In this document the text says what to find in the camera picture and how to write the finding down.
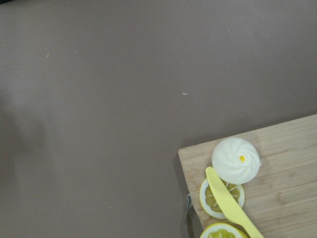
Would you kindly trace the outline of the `white toy bun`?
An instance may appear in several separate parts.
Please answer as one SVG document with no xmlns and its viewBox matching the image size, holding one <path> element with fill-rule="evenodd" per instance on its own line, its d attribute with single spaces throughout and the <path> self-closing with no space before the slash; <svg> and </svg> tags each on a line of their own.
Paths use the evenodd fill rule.
<svg viewBox="0 0 317 238">
<path fill-rule="evenodd" d="M 218 176 L 232 184 L 250 182 L 262 165 L 256 148 L 238 137 L 220 141 L 212 152 L 211 163 Z"/>
</svg>

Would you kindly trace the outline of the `lemon slice upper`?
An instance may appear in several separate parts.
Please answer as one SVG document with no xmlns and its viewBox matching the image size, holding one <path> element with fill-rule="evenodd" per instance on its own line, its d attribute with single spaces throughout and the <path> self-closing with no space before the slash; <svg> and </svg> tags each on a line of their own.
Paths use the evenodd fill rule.
<svg viewBox="0 0 317 238">
<path fill-rule="evenodd" d="M 228 189 L 230 194 L 236 200 L 240 207 L 243 207 L 245 202 L 245 191 L 241 184 L 231 184 L 223 181 L 225 187 Z M 200 204 L 205 212 L 210 216 L 218 219 L 226 219 L 221 208 L 219 207 L 211 189 L 209 186 L 208 179 L 205 178 L 201 184 L 199 192 Z"/>
</svg>

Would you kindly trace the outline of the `yellow plastic knife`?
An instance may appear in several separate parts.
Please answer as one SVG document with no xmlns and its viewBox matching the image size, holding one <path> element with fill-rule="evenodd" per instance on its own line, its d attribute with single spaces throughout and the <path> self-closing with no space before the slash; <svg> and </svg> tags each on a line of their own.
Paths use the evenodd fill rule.
<svg viewBox="0 0 317 238">
<path fill-rule="evenodd" d="M 206 168 L 206 176 L 216 202 L 218 203 L 225 217 L 232 223 L 243 227 L 249 237 L 263 238 L 264 236 L 252 223 L 238 202 L 235 201 L 213 167 Z"/>
</svg>

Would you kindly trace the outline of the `wooden cutting board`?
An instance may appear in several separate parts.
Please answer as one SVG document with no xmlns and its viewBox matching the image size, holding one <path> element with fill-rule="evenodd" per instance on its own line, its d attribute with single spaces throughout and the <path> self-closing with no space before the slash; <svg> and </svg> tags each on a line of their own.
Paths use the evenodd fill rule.
<svg viewBox="0 0 317 238">
<path fill-rule="evenodd" d="M 241 133 L 262 165 L 244 184 L 243 210 L 266 238 L 317 235 L 317 118 L 308 116 Z"/>
</svg>

